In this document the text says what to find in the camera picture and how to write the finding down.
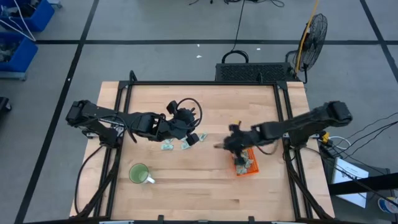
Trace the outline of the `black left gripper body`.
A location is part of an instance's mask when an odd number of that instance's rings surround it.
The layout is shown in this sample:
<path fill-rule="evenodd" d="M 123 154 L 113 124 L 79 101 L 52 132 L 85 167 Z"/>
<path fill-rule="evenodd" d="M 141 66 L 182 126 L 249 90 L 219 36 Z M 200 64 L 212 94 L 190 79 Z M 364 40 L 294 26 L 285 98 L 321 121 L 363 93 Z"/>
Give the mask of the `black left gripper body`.
<path fill-rule="evenodd" d="M 161 136 L 164 139 L 182 139 L 195 129 L 195 108 L 178 108 L 170 120 L 161 122 Z"/>

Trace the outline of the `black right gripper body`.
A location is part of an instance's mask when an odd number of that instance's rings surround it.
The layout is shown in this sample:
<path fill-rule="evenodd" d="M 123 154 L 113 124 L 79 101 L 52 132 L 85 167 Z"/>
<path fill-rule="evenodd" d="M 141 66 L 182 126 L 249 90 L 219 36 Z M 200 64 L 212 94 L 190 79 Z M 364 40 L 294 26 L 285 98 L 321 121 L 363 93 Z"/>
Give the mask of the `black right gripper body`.
<path fill-rule="evenodd" d="M 230 124 L 231 134 L 223 140 L 223 149 L 233 154 L 241 154 L 244 149 L 254 145 L 251 138 L 252 132 L 240 130 L 240 125 L 241 123 Z"/>

